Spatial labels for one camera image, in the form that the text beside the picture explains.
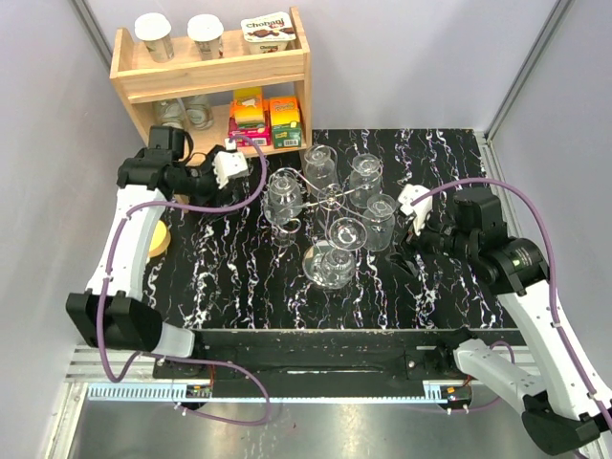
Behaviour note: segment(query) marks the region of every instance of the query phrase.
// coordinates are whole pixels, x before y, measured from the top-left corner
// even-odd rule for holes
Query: gray wall
[[[485,129],[555,0],[88,0],[112,44],[144,12],[176,35],[203,12],[226,29],[299,6],[313,52],[317,128]]]
[[[612,384],[612,3],[575,2],[494,138],[506,180],[552,233],[559,295],[587,354]],[[537,235],[517,204],[521,226]]]
[[[0,31],[0,444],[31,459],[77,342],[66,296],[96,266],[141,140],[68,2],[5,0]]]

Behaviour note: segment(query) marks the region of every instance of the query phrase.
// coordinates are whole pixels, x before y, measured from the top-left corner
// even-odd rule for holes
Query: marble pattern
[[[407,183],[434,187],[485,174],[469,130],[324,130],[314,138],[336,148],[344,182],[356,155],[381,158],[382,190],[394,197]],[[271,170],[300,168],[297,153],[271,156],[269,164]],[[233,191],[234,202],[256,187],[257,161],[251,169]],[[435,200],[436,215],[443,215],[448,197],[443,193]],[[163,219],[172,243],[147,266],[143,285],[149,305],[169,323],[194,329],[514,327],[466,263],[441,256],[419,258],[420,276],[414,279],[385,260],[390,249],[361,250],[351,284],[322,291],[301,269],[304,252],[321,236],[317,210],[304,210],[299,218],[295,242],[283,248],[275,244],[258,200],[226,216],[167,209]],[[396,236],[401,229],[399,223]]]

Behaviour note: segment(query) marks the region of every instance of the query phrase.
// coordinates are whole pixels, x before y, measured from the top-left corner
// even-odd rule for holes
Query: green box
[[[272,143],[274,148],[299,148],[302,145],[301,124],[299,122],[293,122],[292,124],[297,124],[297,126],[292,127],[288,124],[273,126]]]

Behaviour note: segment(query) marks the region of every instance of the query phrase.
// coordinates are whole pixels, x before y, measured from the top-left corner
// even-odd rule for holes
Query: red box
[[[266,127],[253,128],[253,129],[239,129],[238,124],[236,123],[236,119],[233,117],[233,113],[230,111],[229,113],[229,123],[228,123],[228,137],[233,136],[234,134],[242,134],[243,136],[247,136],[251,138],[255,143],[259,146],[268,146],[272,144],[272,129],[270,127],[270,111],[268,109],[268,104],[264,103],[265,117],[266,117]],[[250,146],[245,141],[237,140],[237,146]]]

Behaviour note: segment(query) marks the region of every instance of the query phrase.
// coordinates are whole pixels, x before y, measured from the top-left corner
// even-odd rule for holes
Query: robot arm
[[[148,148],[126,160],[119,169],[117,208],[104,252],[83,294],[70,294],[66,310],[85,342],[98,347],[96,310],[102,285],[108,279],[104,311],[106,346],[143,351],[163,356],[189,357],[194,334],[164,323],[161,314],[142,302],[142,278],[155,227],[164,212],[162,206],[144,207],[125,220],[126,212],[150,202],[167,202],[183,194],[198,203],[219,199],[231,179],[248,174],[242,153],[214,147],[197,167],[181,161],[185,131],[171,127],[151,128]],[[116,241],[117,228],[123,225]],[[109,253],[115,255],[113,269],[106,271]]]
[[[589,457],[608,457],[601,441],[592,443],[608,426],[551,319],[548,266],[540,250],[527,239],[508,236],[499,199],[483,187],[457,191],[452,201],[453,224],[431,229],[423,223],[431,210],[431,198],[415,207],[410,204],[427,191],[407,186],[400,195],[401,212],[413,219],[402,242],[404,250],[408,246],[414,251],[467,259],[479,280],[498,295],[512,316],[541,377],[514,366],[484,341],[472,338],[469,331],[464,331],[463,339],[444,346],[445,365],[479,380],[504,399],[521,415],[527,432],[545,452],[556,455],[588,445]],[[557,308],[563,330],[596,387],[595,398],[609,410],[610,389],[586,357],[563,310]],[[436,354],[445,355],[440,350]]]

